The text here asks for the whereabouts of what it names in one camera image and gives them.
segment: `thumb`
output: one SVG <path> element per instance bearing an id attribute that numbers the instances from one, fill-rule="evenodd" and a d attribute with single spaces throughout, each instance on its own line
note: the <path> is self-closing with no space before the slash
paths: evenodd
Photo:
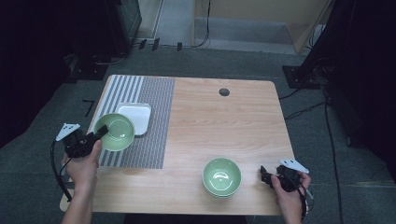
<path id="1" fill-rule="evenodd" d="M 91 156 L 97 159 L 101 151 L 102 151 L 102 141 L 97 140 L 95 144 L 93 144 Z"/>
<path id="2" fill-rule="evenodd" d="M 274 190 L 275 190 L 276 194 L 278 194 L 278 195 L 281 194 L 282 191 L 284 191 L 284 190 L 282 189 L 282 186 L 280 186 L 280 181 L 277 178 L 277 176 L 271 175 L 271 181 L 273 183 Z"/>

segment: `white square plate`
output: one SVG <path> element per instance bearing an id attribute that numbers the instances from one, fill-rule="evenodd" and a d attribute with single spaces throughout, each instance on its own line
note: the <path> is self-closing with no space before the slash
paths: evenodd
<path id="1" fill-rule="evenodd" d="M 151 106 L 142 103 L 120 103 L 116 113 L 125 115 L 134 124 L 134 135 L 143 135 L 148 131 Z"/>

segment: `gray striped mat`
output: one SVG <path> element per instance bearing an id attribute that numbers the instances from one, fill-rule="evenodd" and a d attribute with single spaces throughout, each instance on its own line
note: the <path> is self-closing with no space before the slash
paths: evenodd
<path id="1" fill-rule="evenodd" d="M 105 114 L 116 112 L 117 104 L 125 102 L 151 105 L 151 117 L 148 131 L 136 136 L 129 147 L 118 152 L 102 150 L 101 166 L 163 168 L 174 86 L 175 79 L 171 77 L 110 77 L 94 122 Z"/>

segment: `forearm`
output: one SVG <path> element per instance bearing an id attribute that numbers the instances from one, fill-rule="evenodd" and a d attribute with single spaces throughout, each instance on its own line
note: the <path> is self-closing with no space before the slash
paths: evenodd
<path id="1" fill-rule="evenodd" d="M 93 193 L 94 187 L 76 188 L 62 223 L 91 223 Z"/>
<path id="2" fill-rule="evenodd" d="M 289 201 L 287 203 L 282 203 L 280 205 L 280 209 L 283 214 L 283 218 L 286 224 L 301 224 L 301 213 L 303 212 L 301 209 L 300 202 L 298 201 Z"/>

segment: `cable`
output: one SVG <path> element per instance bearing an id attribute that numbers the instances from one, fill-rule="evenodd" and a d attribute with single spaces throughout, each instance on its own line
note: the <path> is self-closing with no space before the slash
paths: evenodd
<path id="1" fill-rule="evenodd" d="M 123 53 L 123 54 L 122 54 L 122 58 L 119 59 L 118 61 L 111 62 L 111 63 L 95 63 L 95 64 L 98 64 L 98 65 L 113 65 L 113 64 L 117 64 L 117 63 L 122 62 L 122 60 L 124 60 L 125 58 L 126 58 L 126 53 Z"/>
<path id="2" fill-rule="evenodd" d="M 62 166 L 61 170 L 59 171 L 59 175 L 62 175 L 62 171 L 64 170 L 64 168 L 66 168 L 66 165 L 73 159 L 73 156 L 71 158 L 69 158 L 69 160 L 67 162 L 64 163 L 64 165 Z"/>
<path id="3" fill-rule="evenodd" d="M 288 97 L 291 97 L 292 95 L 294 95 L 294 94 L 295 94 L 297 91 L 299 91 L 299 90 L 301 90 L 301 89 L 296 89 L 294 92 L 292 92 L 292 93 L 289 94 L 289 95 L 279 97 L 279 100 L 283 100 L 283 99 L 286 99 L 286 98 L 288 98 Z"/>
<path id="4" fill-rule="evenodd" d="M 187 49 L 196 49 L 196 48 L 200 48 L 201 46 L 203 46 L 207 40 L 210 41 L 209 38 L 209 17 L 210 17 L 210 6 L 211 6 L 211 0 L 209 0 L 209 4 L 207 6 L 207 14 L 206 14 L 206 35 L 204 37 L 204 40 L 201 42 L 201 44 L 199 45 L 194 45 L 194 46 L 185 46 L 183 48 L 187 48 Z M 132 48 L 135 46 L 139 46 L 140 44 L 134 44 L 132 45 Z M 171 47 L 171 48 L 177 48 L 176 45 L 159 45 L 161 47 Z"/>
<path id="5" fill-rule="evenodd" d="M 296 117 L 299 117 L 299 116 L 302 115 L 304 112 L 311 111 L 311 110 L 314 109 L 315 107 L 320 106 L 320 105 L 323 105 L 323 104 L 325 104 L 325 103 L 326 103 L 326 101 L 321 102 L 321 103 L 318 103 L 318 104 L 316 104 L 316 105 L 309 106 L 308 108 L 306 108 L 306 109 L 304 109 L 304 110 L 300 110 L 300 111 L 294 112 L 294 113 L 290 114 L 289 116 L 285 117 L 285 120 L 287 120 L 287 119 L 294 119 L 294 118 L 296 118 Z"/>
<path id="6" fill-rule="evenodd" d="M 64 184 L 64 180 L 60 175 L 58 175 L 58 171 L 56 170 L 55 159 L 53 155 L 55 144 L 56 144 L 56 140 L 53 140 L 50 146 L 50 163 L 51 163 L 52 171 L 55 174 L 55 178 L 56 181 L 58 182 L 59 187 L 61 187 L 62 191 L 64 192 L 64 195 L 67 197 L 67 201 L 70 202 L 72 201 L 72 196 L 70 195 L 69 190 L 67 190 L 66 185 Z"/>
<path id="7" fill-rule="evenodd" d="M 291 182 L 291 184 L 294 186 L 294 188 L 297 189 L 298 194 L 300 194 L 300 201 L 301 201 L 301 205 L 302 205 L 302 209 L 303 209 L 303 212 L 301 214 L 301 221 L 303 221 L 305 218 L 305 215 L 307 213 L 307 211 L 306 211 L 306 197 L 301 193 L 300 188 L 294 184 L 293 180 L 286 173 L 283 172 L 282 175 L 284 175 L 285 177 L 288 178 L 288 180 Z"/>
<path id="8" fill-rule="evenodd" d="M 332 140 L 332 130 L 330 128 L 329 116 L 327 114 L 327 106 L 328 106 L 328 103 L 326 102 L 326 104 L 324 106 L 324 112 L 325 112 L 325 117 L 326 117 L 327 129 L 329 131 L 330 140 L 332 142 L 332 164 L 334 167 L 335 182 L 337 184 L 338 212 L 339 212 L 339 216 L 340 216 L 340 223 L 344 224 L 343 204 L 342 204 L 342 200 L 341 200 L 341 188 L 340 188 L 340 182 L 339 182 L 339 178 L 338 178 L 337 163 L 336 163 L 336 159 L 335 159 L 334 141 Z"/>
<path id="9" fill-rule="evenodd" d="M 310 77 L 314 77 L 314 76 L 315 76 L 314 73 L 309 74 L 308 76 L 304 77 L 304 78 L 301 80 L 301 83 L 304 83 L 307 79 L 309 79 Z M 290 93 L 289 95 L 279 97 L 278 99 L 279 99 L 279 100 L 283 100 L 283 99 L 286 99 L 286 98 L 288 98 L 288 97 L 291 97 L 291 96 L 294 95 L 297 91 L 300 91 L 300 90 L 302 90 L 302 89 L 303 89 L 303 88 L 298 88 L 298 89 L 296 89 L 295 91 L 293 91 L 292 93 Z"/>

